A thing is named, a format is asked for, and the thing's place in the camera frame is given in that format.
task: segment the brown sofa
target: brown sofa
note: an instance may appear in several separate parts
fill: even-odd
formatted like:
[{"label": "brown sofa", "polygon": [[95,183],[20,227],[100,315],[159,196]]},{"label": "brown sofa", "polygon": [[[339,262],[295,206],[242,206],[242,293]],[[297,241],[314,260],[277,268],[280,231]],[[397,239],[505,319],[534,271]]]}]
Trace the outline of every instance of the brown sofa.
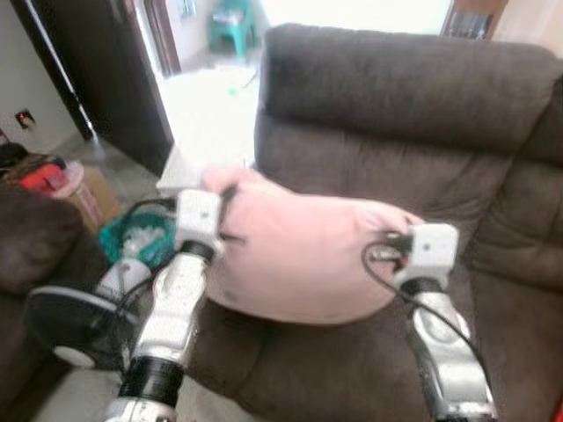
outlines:
[{"label": "brown sofa", "polygon": [[[506,422],[548,422],[563,393],[562,75],[532,46],[299,25],[266,37],[258,169],[461,230],[450,293]],[[328,328],[207,302],[189,372],[275,422],[427,421],[405,326],[399,300]]]},{"label": "brown sofa", "polygon": [[91,290],[108,268],[70,204],[0,184],[0,420],[33,417],[69,368],[30,335],[27,292],[46,283]]}]

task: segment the white wall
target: white wall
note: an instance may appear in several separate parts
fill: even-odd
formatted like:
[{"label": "white wall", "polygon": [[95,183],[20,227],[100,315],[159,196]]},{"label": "white wall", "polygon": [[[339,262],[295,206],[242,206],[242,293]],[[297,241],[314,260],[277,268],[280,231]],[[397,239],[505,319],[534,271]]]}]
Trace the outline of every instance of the white wall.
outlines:
[{"label": "white wall", "polygon": [[178,0],[166,0],[180,66],[208,49],[208,20],[217,3],[216,0],[195,0],[196,15],[181,19]]},{"label": "white wall", "polygon": [[[14,113],[29,108],[36,128],[24,131]],[[0,0],[0,128],[29,150],[49,152],[77,133],[10,2]]]},{"label": "white wall", "polygon": [[451,0],[252,0],[259,32],[294,22],[392,33],[438,34]]},{"label": "white wall", "polygon": [[538,44],[563,57],[563,0],[509,0],[494,39]]}]

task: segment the black joint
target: black joint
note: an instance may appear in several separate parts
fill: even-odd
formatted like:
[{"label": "black joint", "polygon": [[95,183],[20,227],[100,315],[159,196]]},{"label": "black joint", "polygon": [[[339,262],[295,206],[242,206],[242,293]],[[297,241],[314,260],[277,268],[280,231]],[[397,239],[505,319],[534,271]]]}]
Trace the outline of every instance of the black joint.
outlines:
[{"label": "black joint", "polygon": [[135,358],[118,397],[144,398],[176,407],[183,378],[184,368],[177,363],[150,357]]},{"label": "black joint", "polygon": [[193,240],[184,242],[179,250],[180,252],[190,253],[192,255],[202,257],[208,262],[211,262],[211,260],[215,256],[215,251],[213,250],[213,248],[207,246],[206,244],[195,242]]},{"label": "black joint", "polygon": [[443,293],[440,282],[436,279],[430,279],[427,277],[419,277],[417,279],[406,281],[401,286],[401,290],[411,297],[420,293]]}]

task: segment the wall socket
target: wall socket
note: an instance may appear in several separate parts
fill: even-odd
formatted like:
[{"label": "wall socket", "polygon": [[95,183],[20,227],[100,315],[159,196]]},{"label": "wall socket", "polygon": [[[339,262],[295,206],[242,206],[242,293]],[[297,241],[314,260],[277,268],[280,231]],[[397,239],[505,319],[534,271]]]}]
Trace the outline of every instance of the wall socket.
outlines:
[{"label": "wall socket", "polygon": [[14,114],[14,117],[18,121],[19,125],[22,129],[29,129],[29,120],[35,123],[35,119],[33,118],[32,114],[29,113],[29,110],[26,108]]}]

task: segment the pink pillow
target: pink pillow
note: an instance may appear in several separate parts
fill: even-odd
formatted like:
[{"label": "pink pillow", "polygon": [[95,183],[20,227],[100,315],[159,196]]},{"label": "pink pillow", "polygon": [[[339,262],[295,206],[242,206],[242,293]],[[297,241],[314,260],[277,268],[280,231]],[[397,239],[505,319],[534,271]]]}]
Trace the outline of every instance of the pink pillow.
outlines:
[{"label": "pink pillow", "polygon": [[[361,253],[380,230],[407,232],[415,215],[373,200],[293,193],[244,169],[206,171],[202,188],[236,185],[221,231],[226,242],[209,269],[207,294],[223,306],[282,322],[341,324],[387,305],[392,294],[363,270]],[[391,264],[378,268],[391,281]]]}]

